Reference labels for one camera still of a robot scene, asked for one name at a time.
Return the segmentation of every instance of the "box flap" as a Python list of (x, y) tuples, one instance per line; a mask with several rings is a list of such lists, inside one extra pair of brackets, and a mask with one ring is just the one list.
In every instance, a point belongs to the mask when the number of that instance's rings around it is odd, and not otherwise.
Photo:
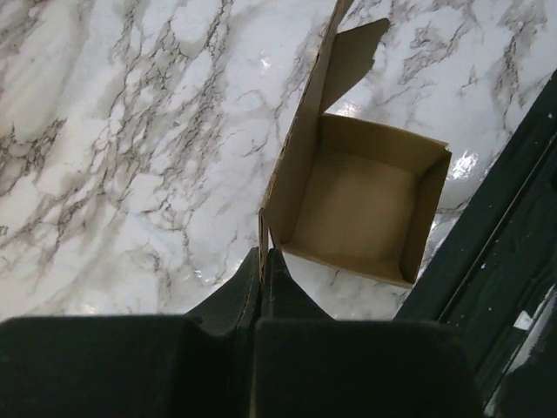
[(371, 70), (373, 54), (388, 29), (389, 20), (384, 18), (337, 34), (321, 98), (321, 112), (326, 111)]
[[(335, 6), (263, 198), (260, 216), (265, 222), (261, 221), (260, 225), (271, 228), (275, 246), (279, 246), (294, 227), (317, 143), (319, 106), (332, 44), (337, 27), (351, 4), (352, 0), (339, 0)], [(267, 231), (259, 233), (261, 239), (267, 235)]]

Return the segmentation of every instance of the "cardboard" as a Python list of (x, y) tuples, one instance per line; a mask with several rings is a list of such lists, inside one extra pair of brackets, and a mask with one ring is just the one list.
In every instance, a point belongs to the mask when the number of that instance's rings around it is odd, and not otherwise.
[(388, 283), (416, 279), (451, 153), (401, 129), (324, 114), (372, 67), (389, 22), (337, 34), (338, 1), (259, 211), (260, 278), (268, 235), (288, 253)]

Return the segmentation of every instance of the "black plastic part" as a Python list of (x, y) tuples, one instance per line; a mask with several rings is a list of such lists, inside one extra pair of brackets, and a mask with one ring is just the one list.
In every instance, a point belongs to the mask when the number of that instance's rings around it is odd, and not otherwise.
[(250, 251), (183, 316), (4, 322), (0, 416), (246, 418), (254, 399), (259, 418), (478, 416), (452, 333), (336, 322), (294, 283), (280, 252), (267, 265), (261, 286)]
[(452, 326), (484, 402), (557, 279), (556, 135), (554, 75), (396, 316)]
[(496, 416), (546, 418), (557, 416), (557, 310), (554, 310), (525, 364), (501, 385)]
[(493, 168), (460, 215), (396, 319), (440, 320), (483, 264), (557, 128), (557, 73), (547, 83)]
[(274, 319), (331, 320), (332, 318), (292, 279), (282, 252), (269, 251), (263, 285), (262, 316)]
[(262, 320), (257, 416), (481, 417), (453, 333), (404, 322)]
[(2, 417), (226, 412), (212, 400), (226, 399), (230, 345), (181, 317), (22, 318), (0, 335)]

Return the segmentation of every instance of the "marble surface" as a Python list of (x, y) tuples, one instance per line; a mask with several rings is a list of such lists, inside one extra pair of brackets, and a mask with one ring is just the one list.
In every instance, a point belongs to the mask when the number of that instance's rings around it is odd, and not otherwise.
[[(333, 0), (0, 1), (0, 319), (182, 313), (257, 245), (257, 208)], [(330, 111), (446, 141), (423, 266), (557, 68), (553, 0), (356, 0), (389, 17)], [(337, 318), (407, 290), (287, 256)]]

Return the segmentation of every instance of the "cardboard box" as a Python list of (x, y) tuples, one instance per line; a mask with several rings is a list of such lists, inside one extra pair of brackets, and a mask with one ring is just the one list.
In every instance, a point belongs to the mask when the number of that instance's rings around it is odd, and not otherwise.
[(337, 2), (259, 211), (261, 279), (270, 233), (288, 253), (409, 287), (451, 154), (408, 131), (324, 114), (371, 69), (389, 26), (337, 34), (350, 3)]

